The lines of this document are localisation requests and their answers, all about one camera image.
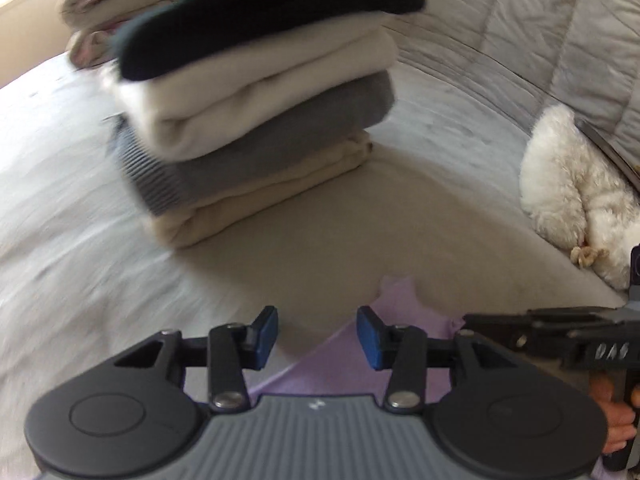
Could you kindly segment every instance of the black circular cover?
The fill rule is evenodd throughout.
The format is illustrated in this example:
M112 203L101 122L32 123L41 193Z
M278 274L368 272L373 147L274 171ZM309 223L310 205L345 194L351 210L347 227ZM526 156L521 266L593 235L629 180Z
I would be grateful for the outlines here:
M43 466L78 478L134 476L168 462L200 425L197 405L150 370L112 368L33 405L25 436Z
M562 381L503 368L465 381L433 413L436 436L463 465L495 479L564 479L589 472L607 423Z

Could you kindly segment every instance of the bed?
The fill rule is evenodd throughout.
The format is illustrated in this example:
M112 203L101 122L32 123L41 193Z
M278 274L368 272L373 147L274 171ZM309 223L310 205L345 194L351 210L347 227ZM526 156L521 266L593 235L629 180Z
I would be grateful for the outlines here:
M624 303L532 231L518 168L555 100L640 153L640 0L430 0L392 28L398 100L371 160L180 251L143 230L108 149L120 110L94 73L59 56L0 90L1 480L37 472L22 422L39 395L157 330L205 335L276 305L255 384L385 275L415 276L451 315ZM188 377L196 398L203 379Z

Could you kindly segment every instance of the fluffy white fur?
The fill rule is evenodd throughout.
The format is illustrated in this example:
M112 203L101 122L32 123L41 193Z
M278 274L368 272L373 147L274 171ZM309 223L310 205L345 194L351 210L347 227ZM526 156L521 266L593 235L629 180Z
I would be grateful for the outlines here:
M631 249L640 244L638 197L574 119L555 105L533 128L520 172L522 208L540 236L624 290Z

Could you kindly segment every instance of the folded gray sweater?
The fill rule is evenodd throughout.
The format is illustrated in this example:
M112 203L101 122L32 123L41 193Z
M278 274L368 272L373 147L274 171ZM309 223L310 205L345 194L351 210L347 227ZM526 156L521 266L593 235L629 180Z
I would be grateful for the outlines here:
M146 153L122 117L113 151L143 206L159 216L214 193L281 171L382 121L394 104L387 72L331 88L208 155L167 163Z

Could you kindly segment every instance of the white bed sheet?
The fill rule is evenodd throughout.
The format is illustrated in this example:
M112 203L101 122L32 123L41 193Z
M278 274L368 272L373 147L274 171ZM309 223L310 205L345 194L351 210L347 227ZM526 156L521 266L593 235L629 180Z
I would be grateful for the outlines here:
M274 304L264 377L385 274L413 274L449 314L623 303L531 230L519 127L415 68L392 75L398 103L363 168L177 253L143 232L106 153L118 109L91 73L58 57L0 90L0 480L36 473L22 423L38 396L163 328L205 335ZM201 379L188 381L199 398Z

